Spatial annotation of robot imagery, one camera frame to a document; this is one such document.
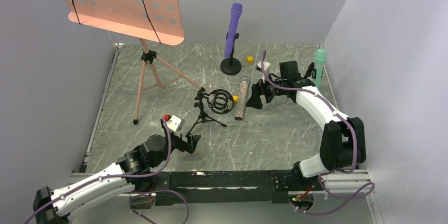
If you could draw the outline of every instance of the black microphone stand base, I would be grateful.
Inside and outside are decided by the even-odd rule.
[[[238,59],[224,59],[221,62],[221,71],[227,75],[236,75],[241,71],[241,62]]]
[[[200,123],[207,123],[207,122],[216,122],[216,123],[220,124],[222,127],[227,127],[226,124],[221,123],[220,121],[218,121],[218,120],[216,120],[216,119],[214,119],[214,118],[211,118],[207,113],[205,113],[205,112],[201,112],[201,113],[199,114],[199,116],[198,116],[198,120],[196,120],[196,122],[193,124],[193,126],[191,127],[191,129],[187,132],[187,135],[188,135],[188,134],[191,134],[191,131],[193,130],[193,128],[194,128],[196,125],[198,125],[198,124],[200,124]]]

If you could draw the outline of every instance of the transparent tube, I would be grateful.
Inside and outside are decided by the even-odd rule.
[[[242,120],[244,117],[244,108],[246,107],[247,90],[249,89],[250,79],[247,76],[243,76],[240,79],[238,102],[236,105],[235,119]]]

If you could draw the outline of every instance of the mint green microphone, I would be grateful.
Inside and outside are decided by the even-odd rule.
[[[314,54],[314,70],[313,70],[313,83],[317,88],[321,87],[321,81],[323,76],[323,65],[326,60],[326,49],[317,49]]]

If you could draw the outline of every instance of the music stand tripod leg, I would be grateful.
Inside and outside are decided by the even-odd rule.
[[[179,71],[176,67],[172,66],[171,64],[169,64],[168,62],[166,62],[164,59],[162,59],[160,56],[157,56],[157,58],[161,63],[165,64],[167,67],[169,67],[171,70],[173,70],[175,73],[179,74],[180,76],[182,76],[182,78],[184,78],[185,80],[187,80],[189,83],[193,84],[195,87],[201,89],[202,87],[197,84],[194,80],[190,79],[188,76],[186,76],[183,72]]]
[[[138,83],[137,103],[135,105],[135,114],[134,114],[134,121],[133,121],[134,125],[138,124],[138,110],[140,109],[140,99],[142,97],[143,80],[145,78],[145,69],[146,69],[146,63],[147,63],[147,60],[145,60],[145,54],[150,53],[150,50],[149,50],[148,45],[146,44],[145,40],[140,39],[140,43],[142,44],[142,48],[143,48],[142,70],[140,72],[140,82]],[[150,61],[150,67],[151,67],[151,70],[153,71],[155,81],[157,82],[157,86],[159,86],[160,88],[163,88],[164,86],[162,84],[162,81],[160,80],[160,77],[158,76],[157,69],[152,60]]]
[[[140,97],[142,96],[143,79],[145,78],[146,62],[142,60],[142,70],[140,72],[140,82],[138,83],[137,104],[135,105],[135,114],[133,124],[138,124],[138,109],[140,107]]]

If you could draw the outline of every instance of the small tripod stand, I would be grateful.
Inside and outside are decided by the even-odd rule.
[[[187,132],[187,136],[190,134],[190,132],[193,130],[193,128],[200,123],[206,123],[206,122],[216,122],[220,125],[222,125],[223,127],[227,127],[226,124],[221,123],[220,121],[217,121],[214,118],[211,118],[205,111],[204,111],[204,103],[202,102],[202,99],[205,98],[208,100],[208,97],[210,94],[205,93],[205,89],[201,88],[200,90],[198,90],[198,94],[196,95],[196,97],[194,98],[195,100],[198,100],[197,102],[194,103],[194,107],[198,108],[199,107],[199,116],[198,116],[198,120],[196,120],[196,122],[193,124],[193,126],[191,127],[191,129]]]

